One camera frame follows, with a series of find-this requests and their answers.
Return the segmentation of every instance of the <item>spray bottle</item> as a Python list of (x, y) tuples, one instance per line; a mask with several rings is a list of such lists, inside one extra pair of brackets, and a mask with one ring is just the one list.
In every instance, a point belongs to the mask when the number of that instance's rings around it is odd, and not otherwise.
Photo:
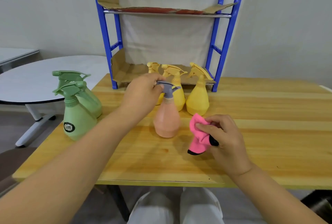
[[(164, 77), (168, 77), (170, 75), (173, 75), (174, 78), (172, 79), (171, 83), (174, 86), (180, 86), (181, 89), (179, 89), (178, 91), (176, 91), (174, 93), (174, 102), (176, 105), (176, 108), (178, 109), (178, 111), (182, 110), (186, 99), (185, 99), (185, 94), (183, 92), (182, 86), (181, 86), (181, 78), (180, 76), (183, 74), (188, 73), (187, 71), (183, 71), (181, 68), (174, 66), (174, 65), (170, 65), (170, 64), (162, 64), (161, 67), (164, 69), (164, 73), (163, 76)], [(164, 93), (161, 93), (157, 102), (157, 105), (161, 104), (161, 102), (163, 101), (163, 97), (164, 97)]]
[(173, 87), (173, 84), (165, 81), (157, 81), (163, 84), (165, 93), (163, 101), (153, 119), (156, 133), (161, 137), (174, 137), (181, 125), (179, 112), (174, 104), (173, 92), (181, 87)]
[[(83, 81), (86, 77), (90, 76), (90, 74), (84, 74), (78, 71), (71, 70), (56, 70), (52, 71), (52, 75), (59, 77), (59, 85), (58, 89), (65, 84), (75, 81)], [(100, 100), (93, 94), (93, 92), (86, 86), (86, 82), (81, 82), (80, 85), (85, 84), (85, 86), (80, 87), (82, 92), (85, 95), (78, 96), (79, 102), (85, 106), (96, 118), (98, 118), (102, 114), (102, 103)], [(92, 98), (95, 103), (91, 102), (91, 100), (86, 100), (85, 97), (89, 96)]]
[(159, 63), (148, 62), (147, 66), (149, 67), (149, 73), (158, 73)]
[[(71, 82), (53, 91), (55, 94), (64, 96), (63, 129), (64, 133), (72, 140), (79, 140), (97, 124), (96, 117), (80, 104), (76, 97), (85, 96), (85, 93), (79, 86), (86, 84), (81, 82), (83, 81)], [(85, 99), (90, 100), (91, 103), (94, 102), (89, 96), (85, 97)]]
[(198, 66), (197, 64), (190, 63), (190, 66), (192, 67), (192, 69), (188, 75), (188, 78), (193, 75), (196, 75), (199, 78), (195, 88), (190, 93), (186, 101), (187, 111), (191, 115), (197, 113), (202, 116), (206, 113), (206, 111), (210, 106), (208, 92), (206, 91), (205, 87), (206, 85), (205, 80), (206, 79), (213, 80), (213, 78), (209, 75), (209, 73), (205, 69)]

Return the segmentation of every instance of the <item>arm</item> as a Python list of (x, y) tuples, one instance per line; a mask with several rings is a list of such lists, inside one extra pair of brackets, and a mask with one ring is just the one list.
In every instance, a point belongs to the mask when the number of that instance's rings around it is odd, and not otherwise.
[(228, 115), (205, 119), (211, 125), (196, 127), (218, 142), (211, 153), (234, 183), (250, 198), (270, 224), (326, 224), (297, 198), (275, 182), (266, 172), (251, 163), (243, 136)]
[(0, 199), (3, 223), (68, 223), (80, 208), (121, 139), (149, 113), (163, 87), (159, 74), (128, 86), (121, 106), (83, 138)]

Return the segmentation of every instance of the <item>white cloth backdrop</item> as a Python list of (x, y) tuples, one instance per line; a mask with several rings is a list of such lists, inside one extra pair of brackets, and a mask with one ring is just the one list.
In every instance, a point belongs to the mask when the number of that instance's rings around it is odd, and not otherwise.
[[(172, 7), (204, 9), (218, 0), (120, 0), (122, 6)], [(121, 15), (122, 39), (126, 50), (127, 62), (160, 64), (183, 64), (195, 62), (205, 66), (210, 44), (213, 18), (166, 17)], [(108, 18), (108, 24), (114, 22)], [(216, 45), (220, 48), (224, 40), (228, 19), (220, 19)], [(114, 24), (109, 24), (113, 34)], [(214, 74), (219, 55), (214, 54), (211, 71)]]

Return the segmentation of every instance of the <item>blue metal frame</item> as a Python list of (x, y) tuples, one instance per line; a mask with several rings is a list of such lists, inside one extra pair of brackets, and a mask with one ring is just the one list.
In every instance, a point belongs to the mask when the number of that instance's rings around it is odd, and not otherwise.
[[(218, 4), (222, 5), (223, 2), (224, 2), (224, 0), (218, 0)], [(228, 22), (228, 27), (227, 27), (227, 31), (226, 31), (226, 35), (225, 35), (225, 39), (224, 39), (222, 49), (218, 48), (215, 45), (215, 40), (216, 40), (216, 37), (217, 37), (219, 19), (220, 18), (215, 18), (214, 19), (214, 25), (213, 25), (212, 34), (211, 34), (210, 47), (209, 47), (209, 51), (208, 51), (208, 54), (207, 54), (206, 65), (205, 65), (205, 68), (207, 69), (207, 71), (211, 75), (209, 69), (210, 69), (213, 50), (215, 50), (218, 54), (220, 54), (217, 71), (216, 71), (216, 74), (215, 74), (215, 77), (214, 77), (214, 80), (215, 80), (216, 83), (212, 87), (212, 92), (216, 92), (217, 88), (218, 88), (219, 80), (220, 80), (220, 77), (222, 75), (222, 70), (223, 70), (223, 67), (224, 67), (224, 64), (225, 64), (226, 55), (227, 55), (227, 51), (228, 51), (228, 48), (229, 48), (229, 43), (230, 43), (230, 40), (232, 38), (232, 34), (233, 34), (235, 22), (236, 22), (236, 17), (237, 17), (237, 14), (239, 12), (241, 0), (234, 0), (234, 2), (236, 2), (237, 4), (233, 6), (232, 12), (230, 13), (231, 18), (229, 19), (229, 22)], [(102, 36), (103, 36), (103, 42), (104, 42), (104, 46), (105, 46), (107, 63), (108, 63), (109, 69), (110, 69), (110, 77), (112, 79), (112, 88), (117, 89), (118, 88), (117, 82), (113, 80), (112, 67), (111, 67), (111, 58), (112, 58), (112, 50), (114, 50), (117, 47), (119, 47), (119, 50), (123, 48), (120, 18), (119, 18), (118, 14), (114, 14), (115, 28), (116, 28), (116, 31), (117, 31), (118, 41), (111, 46), (110, 45), (110, 38), (108, 36), (108, 31), (107, 31), (107, 24), (106, 24), (104, 8), (101, 5), (98, 4), (97, 0), (96, 0), (96, 5), (97, 5), (97, 12), (98, 12), (100, 27), (101, 27)]]

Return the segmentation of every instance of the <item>gray spray head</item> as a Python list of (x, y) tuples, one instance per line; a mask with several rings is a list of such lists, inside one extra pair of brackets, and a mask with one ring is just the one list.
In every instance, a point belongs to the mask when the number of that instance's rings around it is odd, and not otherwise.
[(164, 85), (163, 92), (165, 93), (164, 95), (165, 98), (172, 98), (173, 92), (181, 88), (180, 86), (175, 86), (174, 88), (172, 88), (174, 85), (165, 81), (157, 81), (157, 85), (158, 84)]

